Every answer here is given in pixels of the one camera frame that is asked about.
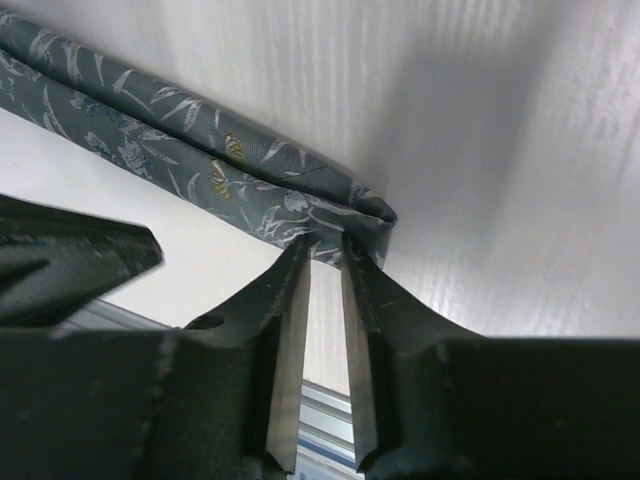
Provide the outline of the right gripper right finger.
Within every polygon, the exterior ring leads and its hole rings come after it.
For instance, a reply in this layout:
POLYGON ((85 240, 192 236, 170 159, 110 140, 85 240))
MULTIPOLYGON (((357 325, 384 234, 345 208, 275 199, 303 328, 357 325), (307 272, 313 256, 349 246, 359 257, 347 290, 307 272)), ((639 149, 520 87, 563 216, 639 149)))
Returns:
POLYGON ((355 458, 369 479, 635 479, 634 339, 489 338, 344 236, 355 458))

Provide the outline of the blue-grey floral tie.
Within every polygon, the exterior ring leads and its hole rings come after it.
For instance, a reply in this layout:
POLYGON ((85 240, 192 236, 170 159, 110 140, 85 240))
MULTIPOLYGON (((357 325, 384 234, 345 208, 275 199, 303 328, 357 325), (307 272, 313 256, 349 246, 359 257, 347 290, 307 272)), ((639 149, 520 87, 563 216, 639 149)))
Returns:
POLYGON ((278 248, 341 263, 344 234, 385 260, 397 217, 325 160, 9 10, 1 106, 278 248))

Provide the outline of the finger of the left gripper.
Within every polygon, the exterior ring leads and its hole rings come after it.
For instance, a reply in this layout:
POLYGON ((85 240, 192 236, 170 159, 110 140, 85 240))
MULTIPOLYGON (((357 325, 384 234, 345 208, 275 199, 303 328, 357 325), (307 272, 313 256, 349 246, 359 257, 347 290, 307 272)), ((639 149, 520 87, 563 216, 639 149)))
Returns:
POLYGON ((54 327, 162 262, 146 227, 1 197, 3 328, 54 327))

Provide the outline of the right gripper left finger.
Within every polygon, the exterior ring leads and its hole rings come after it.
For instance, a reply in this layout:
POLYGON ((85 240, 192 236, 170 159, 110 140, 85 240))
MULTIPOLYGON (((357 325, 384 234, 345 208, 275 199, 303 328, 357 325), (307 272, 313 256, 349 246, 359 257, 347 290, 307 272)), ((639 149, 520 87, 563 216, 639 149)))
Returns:
POLYGON ((296 466, 310 245, 176 329, 5 329, 5 479, 284 479, 296 466))

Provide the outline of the aluminium mounting rail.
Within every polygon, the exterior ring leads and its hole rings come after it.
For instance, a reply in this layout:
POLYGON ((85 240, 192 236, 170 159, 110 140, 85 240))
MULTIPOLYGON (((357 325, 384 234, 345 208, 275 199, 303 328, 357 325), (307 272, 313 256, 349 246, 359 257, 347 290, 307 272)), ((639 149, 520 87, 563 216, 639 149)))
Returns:
MULTIPOLYGON (((70 323, 87 329, 178 328, 187 322, 163 323, 96 300, 70 323)), ((292 479, 361 479, 356 472, 352 409, 342 394, 305 380, 302 383, 297 460, 292 479)))

